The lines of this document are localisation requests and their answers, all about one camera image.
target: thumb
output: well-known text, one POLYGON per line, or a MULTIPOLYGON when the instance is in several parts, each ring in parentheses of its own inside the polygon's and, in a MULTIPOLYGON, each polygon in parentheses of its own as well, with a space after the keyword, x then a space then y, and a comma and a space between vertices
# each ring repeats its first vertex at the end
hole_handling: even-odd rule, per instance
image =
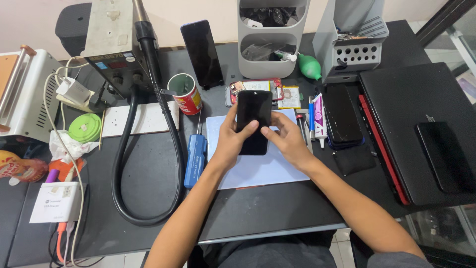
POLYGON ((263 126, 261 128, 261 133, 263 136, 265 136, 270 142, 274 143, 276 147, 280 148, 281 143, 282 143, 282 138, 274 132, 272 129, 270 129, 267 126, 263 126))
POLYGON ((240 137, 243 141, 246 140, 256 131, 256 129, 258 129, 258 125, 259 123, 257 120, 249 122, 249 124, 247 124, 242 131, 237 133, 238 137, 240 137))

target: smartphone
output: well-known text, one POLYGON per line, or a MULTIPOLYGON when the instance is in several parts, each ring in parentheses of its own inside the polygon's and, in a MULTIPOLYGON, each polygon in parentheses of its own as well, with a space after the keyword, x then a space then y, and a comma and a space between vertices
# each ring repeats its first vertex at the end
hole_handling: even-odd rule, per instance
POLYGON ((364 139, 347 87, 329 85, 322 92, 329 138, 336 144, 359 144, 364 139))
POLYGON ((180 31, 198 84, 204 90, 223 85, 223 74, 208 20, 182 25, 180 31))
POLYGON ((258 120, 259 127, 245 140, 239 155, 265 155, 268 149, 268 140, 261 134, 261 127, 271 124, 271 106, 273 93, 270 91, 242 90, 238 93, 237 132, 245 126, 258 120))
POLYGON ((416 132, 440 190, 449 194, 474 193, 475 178, 458 139, 448 124, 419 123, 416 132))

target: wooden stick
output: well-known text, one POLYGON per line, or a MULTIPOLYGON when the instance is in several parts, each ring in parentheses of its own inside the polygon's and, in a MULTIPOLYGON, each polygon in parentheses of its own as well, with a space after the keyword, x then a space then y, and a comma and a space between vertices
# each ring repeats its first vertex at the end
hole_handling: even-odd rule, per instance
POLYGON ((101 140, 102 140, 102 128, 104 127, 104 115, 106 114, 106 109, 102 111, 102 120, 101 120, 101 132, 99 134, 99 151, 101 150, 101 140))

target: green air blower bulb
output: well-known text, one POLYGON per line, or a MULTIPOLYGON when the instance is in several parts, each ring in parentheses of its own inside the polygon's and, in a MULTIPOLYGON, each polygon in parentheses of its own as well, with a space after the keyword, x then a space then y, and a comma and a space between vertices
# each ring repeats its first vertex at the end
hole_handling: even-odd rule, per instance
POLYGON ((313 56, 299 54, 299 68, 304 76, 319 80, 321 76, 321 65, 313 56))

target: hand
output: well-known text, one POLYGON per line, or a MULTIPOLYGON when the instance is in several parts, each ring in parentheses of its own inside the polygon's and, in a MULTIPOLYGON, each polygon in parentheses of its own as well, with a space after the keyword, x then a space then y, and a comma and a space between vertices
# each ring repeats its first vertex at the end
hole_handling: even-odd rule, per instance
POLYGON ((236 133, 236 113, 237 105, 235 104, 230 108, 225 121, 220 126, 217 149, 210 159, 211 163, 218 163, 219 166, 224 167, 225 172, 236 164, 244 141, 258 129, 259 125, 257 120, 253 120, 242 131, 236 133))
POLYGON ((283 113, 271 112, 271 125, 279 130, 273 131, 263 126, 261 133, 281 151, 284 158, 297 170, 307 173, 309 162, 316 160, 304 142, 301 130, 283 113))

